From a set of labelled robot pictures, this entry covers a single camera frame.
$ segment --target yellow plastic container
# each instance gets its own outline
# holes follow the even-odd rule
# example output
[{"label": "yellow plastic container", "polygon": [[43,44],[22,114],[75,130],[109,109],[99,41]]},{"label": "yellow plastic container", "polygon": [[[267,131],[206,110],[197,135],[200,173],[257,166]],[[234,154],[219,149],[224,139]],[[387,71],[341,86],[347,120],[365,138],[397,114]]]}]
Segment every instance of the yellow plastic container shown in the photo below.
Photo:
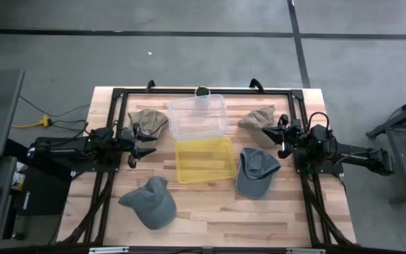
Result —
[{"label": "yellow plastic container", "polygon": [[178,141],[176,176],[180,183],[232,179],[236,175],[229,137]]}]

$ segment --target clear plastic container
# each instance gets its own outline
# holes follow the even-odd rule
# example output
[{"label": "clear plastic container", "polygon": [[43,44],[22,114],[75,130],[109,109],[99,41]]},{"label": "clear plastic container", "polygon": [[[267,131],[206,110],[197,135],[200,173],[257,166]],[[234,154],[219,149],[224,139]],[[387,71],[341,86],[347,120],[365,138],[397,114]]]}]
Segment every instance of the clear plastic container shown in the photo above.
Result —
[{"label": "clear plastic container", "polygon": [[221,136],[230,127],[221,95],[177,99],[168,105],[168,116],[170,133],[178,140]]},{"label": "clear plastic container", "polygon": [[202,183],[236,176],[229,137],[178,141],[175,149],[179,183]]}]

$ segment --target wooden table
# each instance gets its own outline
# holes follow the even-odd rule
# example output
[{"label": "wooden table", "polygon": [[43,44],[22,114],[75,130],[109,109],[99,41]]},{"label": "wooden table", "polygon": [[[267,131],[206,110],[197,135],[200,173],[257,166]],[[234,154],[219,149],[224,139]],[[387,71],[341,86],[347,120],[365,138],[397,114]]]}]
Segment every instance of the wooden table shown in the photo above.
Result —
[{"label": "wooden table", "polygon": [[[106,125],[113,87],[96,87],[87,121],[89,128]],[[320,89],[304,89],[308,116],[325,111]],[[189,95],[129,95],[128,112],[155,109],[167,114],[167,104]],[[289,115],[285,96],[224,95],[233,142],[236,166],[242,147],[256,147],[247,131],[237,122],[250,111],[275,105],[276,121],[281,114]],[[300,111],[296,104],[297,116]],[[325,118],[316,115],[312,124],[325,125]],[[181,184],[176,180],[175,139],[165,128],[156,143],[157,151],[142,158],[131,169],[123,155],[116,174],[109,208],[105,245],[124,246],[244,246],[244,247],[305,247],[310,246],[300,178],[295,173],[293,157],[280,159],[281,169],[275,175],[265,200],[249,200],[234,191],[234,180]],[[279,147],[264,149],[277,157]],[[177,217],[164,229],[151,231],[137,218],[131,208],[119,205],[118,199],[143,186],[152,176],[168,179],[168,189],[176,201]],[[92,196],[94,173],[84,173],[72,182],[63,213],[58,241],[67,237],[87,213]],[[321,175],[321,187],[327,213],[348,239],[355,242],[347,200],[340,181]],[[322,239],[319,216],[315,215],[318,236]],[[99,225],[99,214],[94,232]]]}]

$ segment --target gray baseball cap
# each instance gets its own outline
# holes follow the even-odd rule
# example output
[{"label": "gray baseball cap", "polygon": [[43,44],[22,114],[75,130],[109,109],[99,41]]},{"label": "gray baseball cap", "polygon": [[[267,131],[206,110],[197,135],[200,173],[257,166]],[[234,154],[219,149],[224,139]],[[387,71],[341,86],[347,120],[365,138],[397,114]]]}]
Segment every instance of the gray baseball cap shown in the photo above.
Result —
[{"label": "gray baseball cap", "polygon": [[118,203],[134,209],[140,221],[149,229],[160,229],[176,216],[176,204],[167,190],[166,179],[153,176],[145,186],[120,198]]},{"label": "gray baseball cap", "polygon": [[280,168],[280,162],[269,153],[253,147],[244,147],[240,152],[236,191],[247,198],[263,198],[273,175]]}]

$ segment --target concrete floor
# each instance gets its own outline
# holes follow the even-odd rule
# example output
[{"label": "concrete floor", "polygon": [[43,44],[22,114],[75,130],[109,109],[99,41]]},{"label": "concrete floor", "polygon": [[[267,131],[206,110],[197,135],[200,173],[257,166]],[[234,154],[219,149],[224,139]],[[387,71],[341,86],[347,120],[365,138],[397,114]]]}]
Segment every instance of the concrete floor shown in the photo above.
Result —
[{"label": "concrete floor", "polygon": [[[295,0],[302,32],[406,33],[406,0]],[[0,0],[0,25],[16,27],[291,32],[286,0]],[[312,87],[321,88],[338,141],[362,146],[364,135],[406,102],[406,41],[303,40]],[[58,114],[87,104],[94,86],[208,85],[302,87],[293,39],[203,37],[66,37],[0,35],[0,68],[24,68],[22,95]],[[85,119],[83,109],[63,120]],[[23,101],[14,123],[42,117]],[[57,129],[13,130],[29,145]],[[406,205],[400,176],[345,166],[347,198],[358,243],[406,250]],[[40,229],[42,220],[50,222]],[[31,222],[30,242],[51,238],[54,218]]]}]

